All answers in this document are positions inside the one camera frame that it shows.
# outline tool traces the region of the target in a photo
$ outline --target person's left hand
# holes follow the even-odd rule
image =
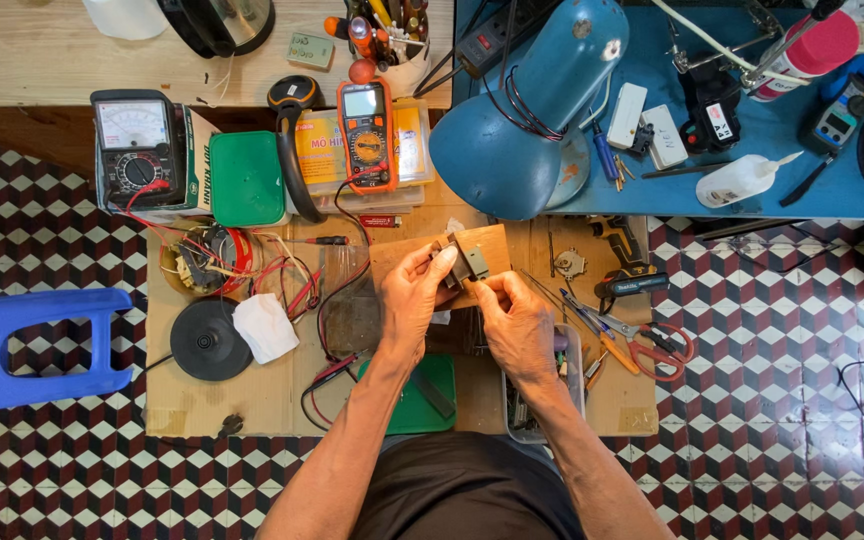
[[[382,307],[382,343],[394,356],[411,360],[410,367],[426,351],[426,330],[435,307],[450,300],[456,291],[440,286],[459,256],[446,247],[431,261],[432,244],[405,255],[379,287]]]

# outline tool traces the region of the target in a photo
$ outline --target black shirt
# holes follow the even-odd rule
[[[562,479],[482,433],[445,431],[378,457],[351,538],[585,538]]]

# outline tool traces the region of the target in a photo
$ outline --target white glue bottle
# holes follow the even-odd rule
[[[743,155],[728,165],[703,176],[695,186],[699,202],[717,209],[741,201],[772,188],[776,171],[800,156],[802,152],[786,155],[778,161],[756,153]]]

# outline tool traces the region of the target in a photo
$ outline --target person's arm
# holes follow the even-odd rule
[[[426,330],[458,251],[430,263],[431,246],[406,255],[380,287],[382,340],[328,433],[279,494],[256,540],[348,538],[402,387],[426,350]]]
[[[674,539],[639,486],[572,404],[552,351],[552,306],[515,272],[474,284],[488,350],[534,412],[587,538]]]

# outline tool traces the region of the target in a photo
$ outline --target orange digital multimeter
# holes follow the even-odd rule
[[[349,185],[359,195],[392,191],[399,184],[399,167],[392,151],[392,92],[376,77],[364,84],[342,82],[338,89],[339,129],[345,144],[345,172],[353,176],[382,162],[387,170],[355,178]]]

